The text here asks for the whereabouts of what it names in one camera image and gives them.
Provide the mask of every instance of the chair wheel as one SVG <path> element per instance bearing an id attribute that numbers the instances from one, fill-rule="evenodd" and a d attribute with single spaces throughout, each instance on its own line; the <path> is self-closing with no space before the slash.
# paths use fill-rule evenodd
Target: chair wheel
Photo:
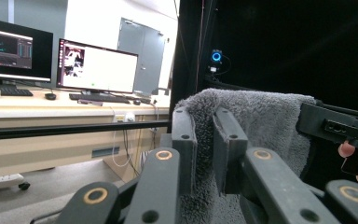
<path id="1" fill-rule="evenodd" d="M 22 183 L 22 184 L 19 184 L 19 189 L 27 190 L 30 186 L 31 186 L 30 183 L 24 182 L 24 183 Z"/>

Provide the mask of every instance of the desk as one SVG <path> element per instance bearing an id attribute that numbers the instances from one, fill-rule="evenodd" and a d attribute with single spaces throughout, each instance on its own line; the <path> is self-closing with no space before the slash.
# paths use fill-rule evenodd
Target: desk
<path id="1" fill-rule="evenodd" d="M 57 100 L 45 99 L 49 91 L 33 91 L 33 97 L 0 97 L 0 128 L 31 127 L 48 125 L 72 125 L 116 122 L 117 117 L 132 113 L 136 120 L 151 120 L 156 117 L 152 105 L 126 105 L 103 103 L 103 106 L 81 105 L 69 99 L 68 91 L 55 91 Z M 167 119 L 169 99 L 161 97 L 156 103 L 158 116 Z M 135 166 L 140 150 L 150 149 L 150 130 L 133 130 L 129 133 L 129 153 Z M 124 181 L 134 178 L 129 165 L 118 167 L 112 156 L 95 157 L 96 151 L 109 151 L 118 147 L 117 164 L 127 160 L 124 150 L 123 132 L 76 133 L 42 137 L 26 137 L 0 140 L 0 175 L 11 175 L 46 169 L 82 161 L 103 159 Z"/>

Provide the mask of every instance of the keyboard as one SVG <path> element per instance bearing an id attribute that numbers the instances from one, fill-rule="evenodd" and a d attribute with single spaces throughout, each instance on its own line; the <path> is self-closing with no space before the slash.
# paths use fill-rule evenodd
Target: keyboard
<path id="1" fill-rule="evenodd" d="M 71 100 L 89 100 L 89 101 L 97 101 L 97 102 L 109 102 L 109 103 L 122 103 L 129 104 L 130 101 L 125 97 L 120 96 L 110 96 L 110 95 L 83 95 L 83 94 L 75 94 L 69 93 L 69 99 Z"/>
<path id="2" fill-rule="evenodd" d="M 16 88 L 0 88 L 2 96 L 33 96 L 33 94 L 26 89 L 16 89 Z"/>

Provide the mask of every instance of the gray towel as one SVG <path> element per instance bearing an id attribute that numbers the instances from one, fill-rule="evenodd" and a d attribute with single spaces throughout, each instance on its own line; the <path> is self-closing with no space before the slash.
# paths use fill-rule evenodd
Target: gray towel
<path id="1" fill-rule="evenodd" d="M 310 140 L 296 131 L 302 103 L 313 97 L 262 91 L 208 89 L 179 102 L 196 123 L 198 141 L 196 189 L 181 197 L 181 223 L 245 223 L 238 195 L 219 196 L 214 181 L 213 112 L 222 106 L 232 112 L 254 147 L 275 150 L 300 175 L 307 163 Z"/>

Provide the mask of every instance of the computer monitor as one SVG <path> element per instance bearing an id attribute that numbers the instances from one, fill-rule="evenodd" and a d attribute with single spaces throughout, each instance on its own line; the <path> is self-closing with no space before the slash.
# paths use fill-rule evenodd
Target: computer monitor
<path id="1" fill-rule="evenodd" d="M 2 80 L 51 82 L 53 33 L 0 21 Z"/>
<path id="2" fill-rule="evenodd" d="M 60 39 L 57 87 L 132 93 L 138 55 Z"/>

